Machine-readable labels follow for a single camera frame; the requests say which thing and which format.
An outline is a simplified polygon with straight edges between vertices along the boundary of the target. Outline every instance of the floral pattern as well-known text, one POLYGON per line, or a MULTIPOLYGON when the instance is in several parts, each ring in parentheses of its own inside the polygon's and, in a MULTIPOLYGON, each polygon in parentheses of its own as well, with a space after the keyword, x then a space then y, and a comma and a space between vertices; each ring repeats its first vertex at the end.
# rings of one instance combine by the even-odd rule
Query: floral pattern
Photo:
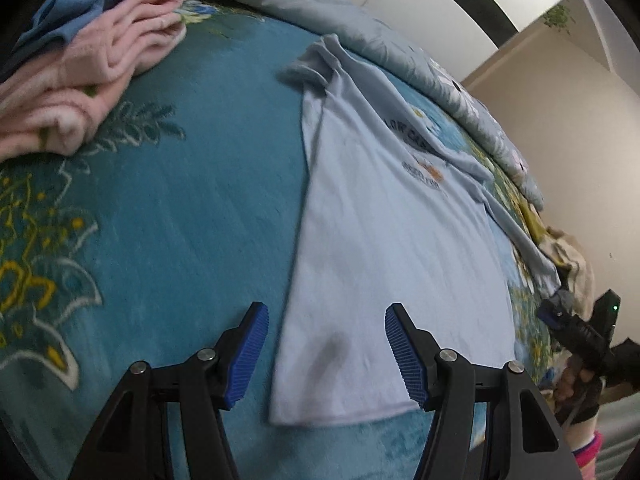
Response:
POLYGON ((439 81, 449 86, 450 88, 452 88, 454 90, 453 95, 456 95, 456 92, 457 92, 458 99, 462 107, 466 108, 466 110, 468 110, 472 115, 474 115, 476 119, 479 118, 480 112, 478 111, 478 108, 476 108, 476 102, 471 97, 471 94, 469 94, 469 92, 467 92, 462 85, 459 85, 458 83, 456 83, 455 79, 453 79, 449 75, 449 72, 447 72, 443 67, 441 67, 438 63, 436 63, 433 59, 430 59, 429 64, 435 70, 436 76, 438 77, 439 81))
POLYGON ((225 16, 227 14, 243 14, 250 16, 260 22, 264 21, 264 16, 251 10, 239 9, 237 7, 225 7, 216 4, 208 4, 199 0, 184 0, 178 10, 185 24, 202 23, 213 16, 225 16))
POLYGON ((171 106, 121 102, 95 139, 70 158, 39 153, 0 169, 0 370, 33 360, 69 389, 79 367, 59 328, 102 295, 77 256, 99 229, 90 211, 68 204, 76 179, 91 174, 91 158, 119 146, 157 144, 162 135, 184 138, 168 118, 171 106))

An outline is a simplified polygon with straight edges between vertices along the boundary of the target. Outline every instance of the blue cloth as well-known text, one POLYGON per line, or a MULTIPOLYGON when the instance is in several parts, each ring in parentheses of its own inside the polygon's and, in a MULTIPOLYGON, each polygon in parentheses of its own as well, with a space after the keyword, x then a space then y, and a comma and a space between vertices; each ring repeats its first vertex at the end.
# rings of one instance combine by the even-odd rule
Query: blue cloth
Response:
POLYGON ((2 67, 4 81, 31 57, 69 44, 78 31, 122 0, 46 0, 2 67))
MULTIPOLYGON (((322 430, 267 423, 308 179, 300 91, 279 74, 318 37, 237 9, 182 8, 184 42, 132 81, 94 142, 69 159, 0 165, 0 418, 40 480, 65 480, 133 361, 182 362, 261 300, 267 341, 246 397, 223 413, 242 480, 412 478, 430 413, 322 430)), ((445 145, 472 152, 456 121, 390 79, 445 145)), ((495 195, 508 196, 496 175, 495 195)), ((495 236, 510 292, 528 294, 507 237, 495 236)), ((548 331, 531 331, 527 297, 531 321, 516 336, 532 355, 548 331)), ((170 415, 175 477, 188 480, 170 415)), ((476 434, 485 418, 479 404, 476 434)))

